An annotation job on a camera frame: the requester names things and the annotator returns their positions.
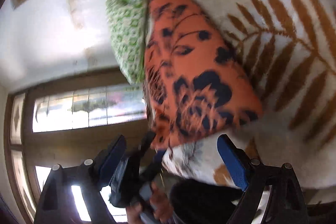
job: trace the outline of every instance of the black pants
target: black pants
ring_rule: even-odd
[[[170,201],[185,224],[225,224],[236,208],[231,201],[240,199],[242,194],[239,189],[189,179],[173,187]]]

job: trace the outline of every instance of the fern leaf pattern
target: fern leaf pattern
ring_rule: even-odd
[[[304,136],[304,141],[310,142],[315,140],[317,136],[322,134],[326,126],[336,118],[336,90],[333,91],[331,98],[325,103],[324,109],[316,117],[311,117],[318,105],[321,94],[326,88],[327,78],[336,77],[335,65],[330,64],[320,52],[319,39],[316,33],[317,28],[322,30],[321,33],[323,33],[326,39],[330,53],[336,64],[336,31],[332,24],[336,19],[336,8],[333,10],[335,19],[331,19],[320,0],[307,0],[307,3],[303,2],[303,0],[290,0],[291,6],[298,15],[298,22],[302,24],[302,30],[307,34],[308,39],[305,41],[297,36],[297,26],[293,21],[293,16],[289,14],[282,0],[266,0],[271,10],[268,9],[268,6],[262,0],[249,1],[261,16],[262,24],[257,23],[252,15],[253,11],[237,3],[237,8],[242,17],[232,14],[228,14],[227,16],[232,25],[239,31],[237,33],[239,37],[244,35],[244,38],[239,39],[232,32],[225,31],[224,33],[236,42],[237,58],[241,60],[247,75],[250,76],[252,85],[256,88],[261,85],[261,80],[265,79],[262,84],[264,88],[262,88],[263,92],[261,94],[263,103],[267,104],[270,95],[277,90],[280,91],[274,104],[275,112],[283,111],[289,107],[303,87],[308,85],[288,128],[295,130],[304,125],[309,118],[312,118],[314,122],[308,134]],[[313,20],[307,5],[312,6],[316,12],[319,26],[316,24],[316,20]],[[275,18],[279,22],[278,25],[273,22],[271,14],[275,15]],[[258,56],[259,49],[262,47],[261,37],[264,33],[271,34],[272,36],[269,41],[265,42],[261,54]],[[279,36],[285,37],[287,42],[279,54],[276,55],[277,37]],[[244,48],[248,47],[246,44],[251,46],[248,54],[244,57]],[[299,47],[298,49],[307,53],[306,57],[294,68],[292,65],[289,67],[297,46]],[[313,67],[317,63],[322,64],[325,69],[318,75],[315,75]],[[288,78],[285,79],[285,71],[289,69],[291,69],[291,72]],[[312,82],[308,84],[307,79],[309,77],[312,78]],[[323,148],[333,139],[336,139],[336,124],[322,138],[320,148]]]

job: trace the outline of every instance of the orange floral cloth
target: orange floral cloth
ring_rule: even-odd
[[[154,22],[144,65],[155,109],[152,148],[205,138],[262,115],[248,78],[193,0],[150,0]]]

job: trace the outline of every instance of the green and white fabric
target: green and white fabric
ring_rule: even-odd
[[[107,0],[106,11],[121,72],[130,84],[143,82],[147,0]]]

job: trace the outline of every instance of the wall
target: wall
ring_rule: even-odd
[[[106,0],[27,0],[0,9],[0,82],[9,92],[87,70],[117,66]]]
[[[16,201],[14,199],[13,193],[11,191],[11,186],[9,184],[5,154],[3,147],[3,122],[5,115],[5,107],[7,101],[7,90],[0,85],[0,193],[6,202],[9,209],[12,211],[13,215],[16,217],[17,221],[21,224],[25,223],[23,217],[19,211]]]

